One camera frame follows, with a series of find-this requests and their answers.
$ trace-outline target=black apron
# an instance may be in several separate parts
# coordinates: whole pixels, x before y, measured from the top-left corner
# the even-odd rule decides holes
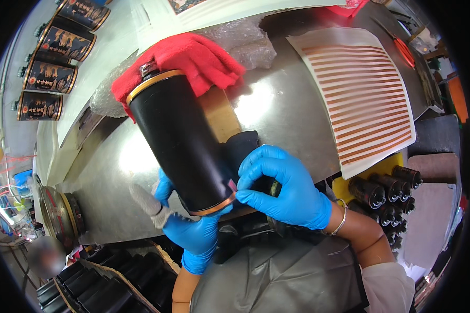
[[[368,305],[348,241],[272,233],[223,264],[212,263],[193,293],[190,312],[364,312]]]

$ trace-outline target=blue glove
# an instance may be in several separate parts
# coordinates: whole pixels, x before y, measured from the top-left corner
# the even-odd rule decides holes
[[[162,171],[158,172],[160,182],[155,191],[155,198],[162,205],[169,206],[168,198],[174,187]],[[229,205],[216,213],[203,216],[199,221],[192,221],[174,214],[169,217],[163,228],[164,234],[175,244],[184,249],[181,262],[183,267],[194,275],[201,275],[213,258],[218,243],[219,218],[233,208]]]
[[[261,176],[282,184],[278,197],[248,190]],[[331,218],[332,203],[313,185],[298,158],[276,146],[263,145],[246,156],[238,169],[237,199],[290,225],[324,229]]]

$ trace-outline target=scissors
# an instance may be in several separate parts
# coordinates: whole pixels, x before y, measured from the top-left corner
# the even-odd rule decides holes
[[[407,63],[413,68],[414,67],[414,58],[411,54],[411,51],[407,47],[407,45],[397,36],[395,36],[392,32],[390,32],[380,21],[376,18],[372,17],[372,19],[381,26],[385,30],[385,32],[393,39],[393,43],[395,47],[397,47],[398,51],[401,53],[402,57],[406,60]]]

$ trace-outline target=red cloth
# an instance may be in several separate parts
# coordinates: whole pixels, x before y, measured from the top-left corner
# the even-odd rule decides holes
[[[134,123],[126,98],[142,82],[139,67],[151,60],[155,60],[160,71],[182,70],[197,97],[212,85],[226,89],[245,73],[245,68],[223,48],[203,36],[184,33],[162,39],[146,50],[111,86],[115,98]]]

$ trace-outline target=white cloth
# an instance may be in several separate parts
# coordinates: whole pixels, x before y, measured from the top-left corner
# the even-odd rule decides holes
[[[414,280],[398,263],[381,263],[362,270],[369,300],[367,313],[407,313],[414,297]]]

